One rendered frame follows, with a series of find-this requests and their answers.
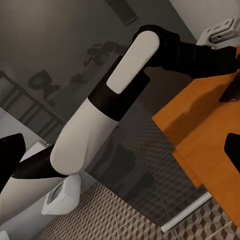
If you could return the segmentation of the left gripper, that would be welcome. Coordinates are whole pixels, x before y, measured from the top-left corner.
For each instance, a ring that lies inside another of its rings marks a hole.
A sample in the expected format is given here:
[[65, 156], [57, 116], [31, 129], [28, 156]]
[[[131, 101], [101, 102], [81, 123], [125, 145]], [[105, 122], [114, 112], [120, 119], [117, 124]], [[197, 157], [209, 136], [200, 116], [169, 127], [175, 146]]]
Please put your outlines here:
[[240, 69], [240, 54], [237, 48], [228, 46], [220, 49], [211, 49], [205, 46], [194, 46], [194, 60], [191, 67], [184, 72], [191, 78], [207, 78], [236, 73]]

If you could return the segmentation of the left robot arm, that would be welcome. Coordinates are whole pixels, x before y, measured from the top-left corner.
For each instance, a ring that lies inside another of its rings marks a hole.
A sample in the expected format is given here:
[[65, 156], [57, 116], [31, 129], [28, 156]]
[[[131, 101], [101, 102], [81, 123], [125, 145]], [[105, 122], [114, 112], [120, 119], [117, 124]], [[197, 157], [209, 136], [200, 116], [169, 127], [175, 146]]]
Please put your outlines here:
[[233, 17], [203, 31], [197, 44], [181, 42], [175, 32], [157, 25], [140, 27], [120, 55], [63, 127], [52, 146], [19, 162], [0, 193], [0, 225], [29, 208], [69, 176], [85, 170], [112, 131], [151, 81], [148, 67], [163, 67], [191, 78], [236, 73], [237, 48], [216, 44], [240, 36]]

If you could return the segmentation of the mousetrap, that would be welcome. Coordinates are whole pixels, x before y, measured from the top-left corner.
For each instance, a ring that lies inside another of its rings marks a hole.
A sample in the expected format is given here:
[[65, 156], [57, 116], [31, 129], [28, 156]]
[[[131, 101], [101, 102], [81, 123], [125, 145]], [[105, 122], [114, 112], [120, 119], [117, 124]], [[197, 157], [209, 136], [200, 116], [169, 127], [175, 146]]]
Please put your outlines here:
[[240, 73], [236, 75], [233, 81], [219, 99], [220, 102], [237, 102], [240, 99]]

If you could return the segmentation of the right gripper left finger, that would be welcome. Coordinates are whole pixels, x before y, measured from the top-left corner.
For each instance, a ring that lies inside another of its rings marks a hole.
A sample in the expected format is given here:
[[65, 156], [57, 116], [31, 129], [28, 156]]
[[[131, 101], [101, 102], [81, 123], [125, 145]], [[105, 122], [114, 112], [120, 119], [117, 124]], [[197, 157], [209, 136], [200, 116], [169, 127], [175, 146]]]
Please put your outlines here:
[[26, 145], [21, 133], [0, 138], [0, 193], [26, 154]]

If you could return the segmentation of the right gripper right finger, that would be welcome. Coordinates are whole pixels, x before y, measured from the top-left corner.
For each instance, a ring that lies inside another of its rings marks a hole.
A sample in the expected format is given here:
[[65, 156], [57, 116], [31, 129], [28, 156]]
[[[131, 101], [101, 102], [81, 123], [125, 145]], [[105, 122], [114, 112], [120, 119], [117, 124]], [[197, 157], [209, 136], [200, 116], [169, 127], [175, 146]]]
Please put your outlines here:
[[240, 173], [240, 135], [228, 133], [225, 141], [224, 151]]

